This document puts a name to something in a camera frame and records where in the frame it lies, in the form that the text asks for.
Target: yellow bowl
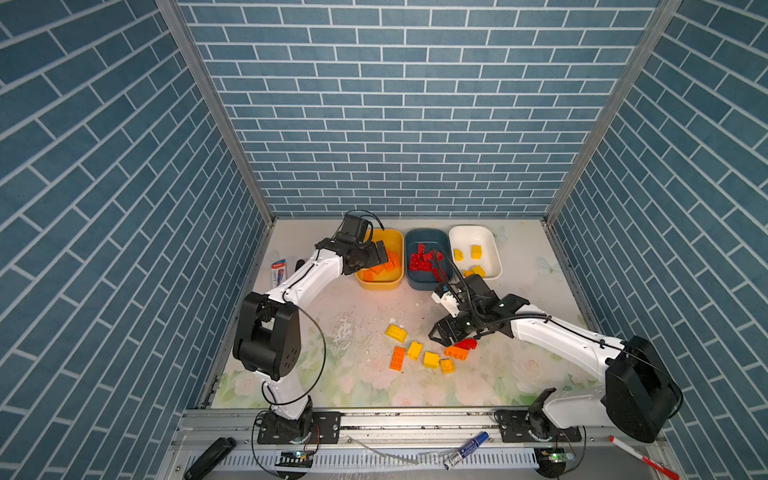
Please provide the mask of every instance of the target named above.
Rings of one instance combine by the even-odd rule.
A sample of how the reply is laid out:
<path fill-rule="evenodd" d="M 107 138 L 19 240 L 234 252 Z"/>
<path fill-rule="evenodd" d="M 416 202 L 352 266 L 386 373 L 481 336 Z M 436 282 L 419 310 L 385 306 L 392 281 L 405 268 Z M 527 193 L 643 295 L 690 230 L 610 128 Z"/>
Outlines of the yellow bowl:
<path fill-rule="evenodd" d="M 374 275 L 374 280 L 372 282 L 366 282 L 362 279 L 362 272 L 364 270 L 359 270 L 355 273 L 355 276 L 357 277 L 360 286 L 366 290 L 394 290 L 402 281 L 402 276 L 406 271 L 406 259 L 404 258 L 406 243 L 402 233 L 391 228 L 386 230 L 376 228 L 373 231 L 372 241 L 378 242 L 379 240 L 383 240 L 384 247 L 386 247 L 387 250 L 391 250 L 398 254 L 400 257 L 400 266 L 392 271 L 388 272 L 384 270 L 379 275 Z"/>

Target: blue brick wallpaper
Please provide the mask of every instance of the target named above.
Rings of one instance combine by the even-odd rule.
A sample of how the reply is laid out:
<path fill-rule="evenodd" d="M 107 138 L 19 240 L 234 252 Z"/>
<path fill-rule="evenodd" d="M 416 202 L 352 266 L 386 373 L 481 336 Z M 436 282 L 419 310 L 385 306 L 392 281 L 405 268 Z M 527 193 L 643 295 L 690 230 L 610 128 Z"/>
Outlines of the blue brick wallpaper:
<path fill-rule="evenodd" d="M 181 0 L 282 216 L 540 217 L 657 0 Z"/>
<path fill-rule="evenodd" d="M 689 478 L 768 478 L 766 24 L 684 0 L 555 224 L 605 331 L 683 388 Z"/>
<path fill-rule="evenodd" d="M 264 228 L 153 0 L 0 3 L 0 478 L 144 478 Z"/>

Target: red marker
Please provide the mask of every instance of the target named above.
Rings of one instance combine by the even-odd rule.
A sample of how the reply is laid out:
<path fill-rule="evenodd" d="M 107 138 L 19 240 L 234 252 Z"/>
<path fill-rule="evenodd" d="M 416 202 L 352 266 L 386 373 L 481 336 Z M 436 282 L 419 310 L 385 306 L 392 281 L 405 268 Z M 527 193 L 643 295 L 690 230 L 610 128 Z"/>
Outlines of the red marker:
<path fill-rule="evenodd" d="M 665 474 L 667 477 L 672 478 L 672 480 L 680 480 L 680 476 L 677 473 L 672 472 L 671 470 L 668 470 L 665 467 L 662 467 L 661 465 L 657 464 L 656 462 L 654 462 L 653 460 L 651 460 L 647 456 L 643 455 L 642 453 L 640 453 L 637 450 L 633 449 L 632 447 L 630 447 L 626 443 L 624 443 L 621 440 L 617 439 L 613 435 L 611 435 L 610 439 L 611 439 L 611 442 L 614 445 L 616 445 L 618 448 L 624 450 L 626 453 L 632 455 L 633 457 L 638 458 L 638 459 L 642 460 L 643 462 L 646 462 L 648 465 L 652 466 L 653 468 L 655 468 L 659 472 Z"/>

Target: blue marker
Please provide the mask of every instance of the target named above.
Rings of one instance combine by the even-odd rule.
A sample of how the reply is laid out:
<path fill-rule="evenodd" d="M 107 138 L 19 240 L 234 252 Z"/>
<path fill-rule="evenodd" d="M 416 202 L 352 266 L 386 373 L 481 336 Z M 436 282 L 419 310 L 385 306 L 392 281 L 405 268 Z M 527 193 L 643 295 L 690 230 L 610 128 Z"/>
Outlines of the blue marker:
<path fill-rule="evenodd" d="M 442 463 L 445 466 L 445 469 L 450 470 L 457 466 L 462 460 L 469 457 L 472 452 L 479 449 L 480 445 L 482 445 L 485 440 L 488 440 L 488 433 L 480 432 L 480 435 L 474 437 L 469 442 L 466 442 L 457 452 L 452 453 L 445 459 Z"/>

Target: blue bowl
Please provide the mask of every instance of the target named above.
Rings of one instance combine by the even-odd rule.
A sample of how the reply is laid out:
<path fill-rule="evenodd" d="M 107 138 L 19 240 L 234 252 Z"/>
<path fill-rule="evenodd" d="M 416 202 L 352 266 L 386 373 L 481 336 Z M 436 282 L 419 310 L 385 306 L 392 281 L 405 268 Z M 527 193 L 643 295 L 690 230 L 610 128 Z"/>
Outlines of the blue bowl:
<path fill-rule="evenodd" d="M 406 278 L 408 284 L 414 290 L 428 291 L 434 290 L 438 286 L 438 281 L 432 272 L 414 272 L 409 270 L 411 263 L 411 254 L 419 252 L 419 244 L 423 243 L 425 252 L 429 253 L 432 249 L 438 249 L 442 251 L 443 259 L 440 261 L 445 275 L 448 276 L 448 280 L 453 278 L 453 268 L 450 262 L 447 260 L 448 255 L 452 255 L 451 242 L 448 240 L 448 235 L 435 228 L 417 228 L 406 233 Z"/>

